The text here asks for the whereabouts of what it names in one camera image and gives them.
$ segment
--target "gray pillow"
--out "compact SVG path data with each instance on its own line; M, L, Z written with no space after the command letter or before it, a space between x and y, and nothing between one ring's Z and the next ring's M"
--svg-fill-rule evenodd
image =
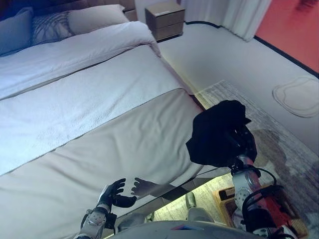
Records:
M32 45L61 41L73 36L68 24L68 11L33 18Z
M0 21L0 56L13 54L31 44L33 10L21 9L15 16Z
M128 22L123 10L123 6L112 4L70 11L68 17L70 29L74 34L83 34L102 27Z

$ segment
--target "bed frame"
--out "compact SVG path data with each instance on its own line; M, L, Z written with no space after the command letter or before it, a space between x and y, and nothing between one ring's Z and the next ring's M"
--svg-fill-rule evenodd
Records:
M0 20L14 16L21 8L33 7L34 15L46 15L67 10L76 10L98 5L120 4L130 21L137 21L134 0L1 0Z

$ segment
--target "white curtain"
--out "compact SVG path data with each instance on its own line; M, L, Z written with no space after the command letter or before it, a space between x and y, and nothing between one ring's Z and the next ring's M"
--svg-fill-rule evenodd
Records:
M206 21L222 25L250 41L271 0L180 0L186 8L185 21Z
M229 0L222 26L250 41L264 18L271 0Z
M180 0L186 9L185 21L206 21L221 25L225 16L228 0Z

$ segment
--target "striped pillow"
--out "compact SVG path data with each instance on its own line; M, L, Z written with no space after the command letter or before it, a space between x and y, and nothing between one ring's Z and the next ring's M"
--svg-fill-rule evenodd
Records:
M32 21L32 45L61 41L73 36L68 23L69 11L36 16Z

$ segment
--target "black cloth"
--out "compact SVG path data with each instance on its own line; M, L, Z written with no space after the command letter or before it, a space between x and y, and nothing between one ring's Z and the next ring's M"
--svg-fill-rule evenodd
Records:
M252 136L245 127L249 122L239 101L222 101L203 111L195 117L192 138L186 143L190 160L215 167L233 165L236 157L245 153L245 140L241 141L238 133L244 128L248 131L245 135Z

